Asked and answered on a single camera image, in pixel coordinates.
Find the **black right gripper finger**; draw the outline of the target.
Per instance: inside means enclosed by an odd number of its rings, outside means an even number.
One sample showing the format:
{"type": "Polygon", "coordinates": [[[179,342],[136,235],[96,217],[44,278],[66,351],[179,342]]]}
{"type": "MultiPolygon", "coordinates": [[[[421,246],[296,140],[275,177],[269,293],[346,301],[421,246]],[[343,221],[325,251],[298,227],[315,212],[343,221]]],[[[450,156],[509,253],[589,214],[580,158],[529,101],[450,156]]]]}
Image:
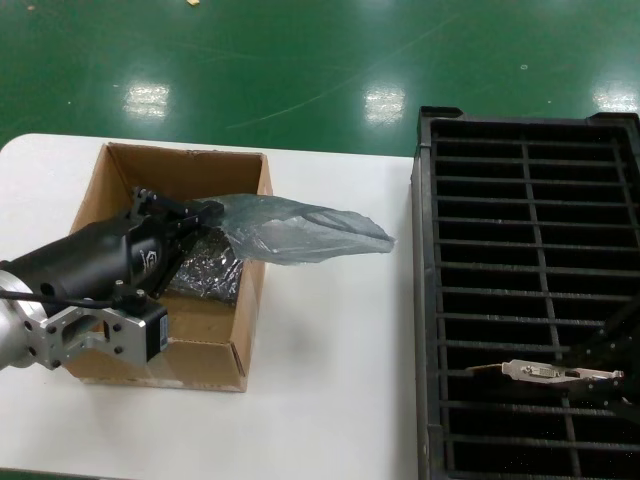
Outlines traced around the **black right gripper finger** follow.
{"type": "Polygon", "coordinates": [[[624,304],[582,344],[558,361],[561,367],[639,372],[639,296],[624,304]]]}
{"type": "Polygon", "coordinates": [[[566,394],[572,400],[591,402],[622,418],[639,417],[639,384],[636,382],[571,382],[566,394]]]}

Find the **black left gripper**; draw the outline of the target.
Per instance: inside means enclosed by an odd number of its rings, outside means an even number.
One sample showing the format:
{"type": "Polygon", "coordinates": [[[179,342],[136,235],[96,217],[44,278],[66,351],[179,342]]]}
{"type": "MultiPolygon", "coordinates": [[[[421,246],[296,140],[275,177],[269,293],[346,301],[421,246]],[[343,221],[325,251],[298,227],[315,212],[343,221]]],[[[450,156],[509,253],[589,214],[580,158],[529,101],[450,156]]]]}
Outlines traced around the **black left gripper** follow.
{"type": "Polygon", "coordinates": [[[224,206],[180,203],[143,187],[132,198],[130,214],[90,223],[8,262],[7,272],[33,293],[55,298],[106,300],[118,281],[159,297],[186,248],[220,227],[224,206]]]}

